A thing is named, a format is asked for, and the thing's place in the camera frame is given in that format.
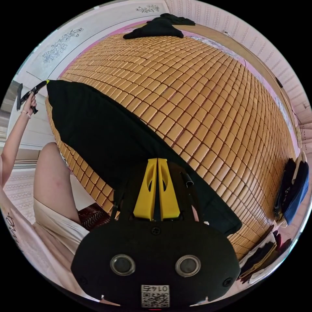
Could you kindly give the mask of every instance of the floral wall decal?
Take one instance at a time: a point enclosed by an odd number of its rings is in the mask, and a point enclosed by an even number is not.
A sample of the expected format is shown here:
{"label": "floral wall decal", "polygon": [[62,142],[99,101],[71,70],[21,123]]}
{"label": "floral wall decal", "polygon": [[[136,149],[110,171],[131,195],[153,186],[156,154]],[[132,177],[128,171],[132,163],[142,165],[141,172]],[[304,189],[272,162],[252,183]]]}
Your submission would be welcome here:
{"label": "floral wall decal", "polygon": [[66,34],[62,35],[61,39],[59,39],[56,43],[51,45],[52,49],[45,52],[42,55],[42,59],[44,63],[50,63],[55,58],[58,58],[61,53],[66,50],[67,44],[65,42],[70,41],[72,37],[79,37],[79,34],[83,31],[83,28],[78,28],[75,30],[71,30]]}
{"label": "floral wall decal", "polygon": [[140,11],[142,13],[150,13],[150,12],[159,12],[159,6],[156,6],[154,4],[148,4],[145,7],[141,7],[139,6],[138,8],[136,8],[137,11]]}

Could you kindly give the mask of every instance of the black cloth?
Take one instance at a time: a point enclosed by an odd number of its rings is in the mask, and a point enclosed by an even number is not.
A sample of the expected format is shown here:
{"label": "black cloth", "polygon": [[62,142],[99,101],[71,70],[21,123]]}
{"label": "black cloth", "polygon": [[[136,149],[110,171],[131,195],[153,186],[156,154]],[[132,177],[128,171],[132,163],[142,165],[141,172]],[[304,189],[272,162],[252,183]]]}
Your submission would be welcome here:
{"label": "black cloth", "polygon": [[309,188],[309,166],[301,161],[294,184],[288,189],[281,209],[288,225],[291,224]]}
{"label": "black cloth", "polygon": [[292,186],[292,179],[295,173],[295,169],[296,163],[291,158],[289,158],[284,167],[282,180],[274,204],[274,215],[277,218],[279,217],[279,212],[281,211],[281,207],[284,202],[286,192]]}
{"label": "black cloth", "polygon": [[224,235],[242,223],[217,193],[135,114],[95,88],[78,82],[47,84],[52,119],[61,140],[72,147],[113,189],[125,173],[150,158],[183,167],[196,187],[204,221]]}
{"label": "black cloth", "polygon": [[159,17],[155,17],[153,20],[147,21],[147,23],[151,23],[151,22],[154,22],[154,21],[160,20],[160,19],[166,19],[172,25],[190,25],[190,26],[196,25],[195,22],[193,22],[192,20],[186,19],[185,17],[177,17],[177,16],[175,16],[173,14],[169,14],[169,13],[163,13]]}
{"label": "black cloth", "polygon": [[244,274],[246,271],[251,269],[256,263],[260,262],[273,247],[273,242],[267,242],[262,248],[258,248],[256,252],[248,258],[244,266],[240,270],[240,275]]}
{"label": "black cloth", "polygon": [[123,36],[124,39],[134,39],[141,37],[173,36],[183,38],[183,33],[174,28],[166,19],[159,19],[152,23],[136,28]]}

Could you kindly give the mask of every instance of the camera lens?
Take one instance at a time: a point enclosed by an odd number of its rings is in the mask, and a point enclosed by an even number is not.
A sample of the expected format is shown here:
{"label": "camera lens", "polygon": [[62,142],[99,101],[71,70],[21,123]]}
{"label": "camera lens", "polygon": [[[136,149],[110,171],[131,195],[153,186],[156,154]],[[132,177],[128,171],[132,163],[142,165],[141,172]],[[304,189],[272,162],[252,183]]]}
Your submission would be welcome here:
{"label": "camera lens", "polygon": [[194,276],[201,268],[200,260],[192,255],[181,257],[175,265],[176,272],[182,277]]}
{"label": "camera lens", "polygon": [[136,265],[133,259],[125,254],[118,254],[110,261],[110,267],[114,273],[121,276],[127,276],[132,274]]}

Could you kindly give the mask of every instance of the yellow bracket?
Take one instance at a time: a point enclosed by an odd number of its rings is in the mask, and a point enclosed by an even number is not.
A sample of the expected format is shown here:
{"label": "yellow bracket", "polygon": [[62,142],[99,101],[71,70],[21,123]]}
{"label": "yellow bracket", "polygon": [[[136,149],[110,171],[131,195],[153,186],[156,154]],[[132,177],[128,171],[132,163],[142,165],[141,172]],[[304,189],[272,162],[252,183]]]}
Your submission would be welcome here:
{"label": "yellow bracket", "polygon": [[157,158],[149,159],[133,214],[136,218],[149,219],[154,216],[156,194]]}
{"label": "yellow bracket", "polygon": [[147,163],[137,203],[133,211],[136,218],[149,219],[150,221],[153,219],[157,168],[161,220],[177,218],[180,215],[167,160],[154,158],[149,159]]}
{"label": "yellow bracket", "polygon": [[166,159],[158,159],[158,181],[162,221],[163,219],[177,218],[180,215],[180,209]]}

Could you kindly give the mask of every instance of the leg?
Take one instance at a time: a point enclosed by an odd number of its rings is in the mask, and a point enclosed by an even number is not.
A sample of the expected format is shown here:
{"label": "leg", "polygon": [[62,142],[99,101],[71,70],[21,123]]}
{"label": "leg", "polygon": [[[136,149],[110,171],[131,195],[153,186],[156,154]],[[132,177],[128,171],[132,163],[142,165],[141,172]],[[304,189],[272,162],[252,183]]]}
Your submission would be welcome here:
{"label": "leg", "polygon": [[48,143],[39,154],[33,196],[50,209],[80,224],[72,195],[70,172],[56,143]]}

